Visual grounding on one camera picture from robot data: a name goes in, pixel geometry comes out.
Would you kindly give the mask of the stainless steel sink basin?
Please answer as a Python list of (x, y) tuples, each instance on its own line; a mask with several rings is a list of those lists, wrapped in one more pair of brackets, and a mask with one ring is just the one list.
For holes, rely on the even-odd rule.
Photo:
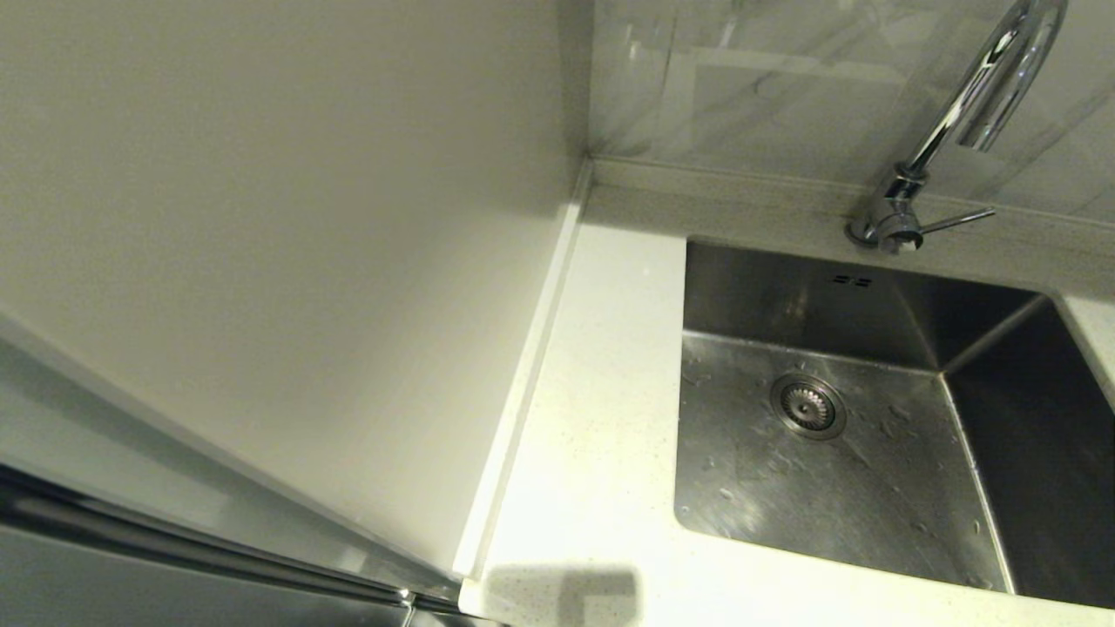
[[(1115, 406), (1048, 296), (690, 239), (680, 346), (682, 527), (1115, 610)], [(784, 374), (847, 428), (786, 428)]]

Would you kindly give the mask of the speckled stone backsplash ledge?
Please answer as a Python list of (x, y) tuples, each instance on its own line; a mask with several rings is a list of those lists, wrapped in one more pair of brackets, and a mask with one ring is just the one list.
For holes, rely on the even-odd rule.
[[(673, 167), (613, 156), (597, 156), (592, 163), (598, 184), (736, 204), (795, 209), (836, 218), (852, 218), (876, 190), (875, 184), (863, 186), (795, 176)], [(1066, 218), (992, 201), (967, 201), (929, 192), (917, 196), (915, 209), (917, 214), (928, 222), (992, 209), (995, 214), (989, 219), (989, 226), (995, 234), (1007, 239), (1036, 238), (1051, 245), (1084, 251), (1115, 245), (1115, 225), (1097, 219)]]

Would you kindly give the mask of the round metal drain strainer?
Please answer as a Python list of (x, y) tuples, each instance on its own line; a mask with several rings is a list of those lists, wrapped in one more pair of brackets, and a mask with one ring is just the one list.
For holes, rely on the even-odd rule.
[(811, 374), (784, 374), (769, 390), (768, 404), (777, 419), (799, 437), (836, 438), (847, 428), (849, 408), (843, 396)]

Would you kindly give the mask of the white countertop sealing strip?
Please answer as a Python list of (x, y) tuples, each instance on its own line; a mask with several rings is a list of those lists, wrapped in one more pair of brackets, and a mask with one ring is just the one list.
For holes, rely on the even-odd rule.
[(510, 474), (517, 456), (518, 440), (530, 412), (530, 403), (544, 361), (544, 355), (562, 298), (568, 267), (575, 247), (578, 228), (583, 210), (597, 179), (597, 163), (591, 156), (581, 160), (569, 202), (558, 211), (558, 238), (547, 258), (546, 274), (535, 300), (530, 325), (523, 343), (518, 345), (517, 361), (510, 378), (510, 389), (503, 402), (483, 473), (471, 500), (471, 512), (463, 525), (450, 571), (460, 578), (478, 578), (489, 552), (500, 508), (505, 496)]

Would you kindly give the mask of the chrome gooseneck faucet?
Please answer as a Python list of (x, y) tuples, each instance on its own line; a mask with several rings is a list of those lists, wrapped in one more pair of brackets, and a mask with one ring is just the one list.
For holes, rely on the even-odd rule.
[(948, 139), (980, 153), (991, 149), (1043, 71), (1068, 8), (1070, 0), (1014, 1), (923, 138), (893, 163), (849, 220), (845, 234), (854, 245), (888, 254), (914, 253), (931, 233), (995, 218), (996, 209), (988, 206), (924, 225), (917, 218), (917, 195), (928, 185), (930, 166)]

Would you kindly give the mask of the white tall cabinet side panel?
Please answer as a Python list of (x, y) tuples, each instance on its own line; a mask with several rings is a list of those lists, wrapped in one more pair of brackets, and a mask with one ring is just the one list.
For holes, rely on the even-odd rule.
[(593, 0), (0, 0), (0, 314), (443, 573), (588, 147)]

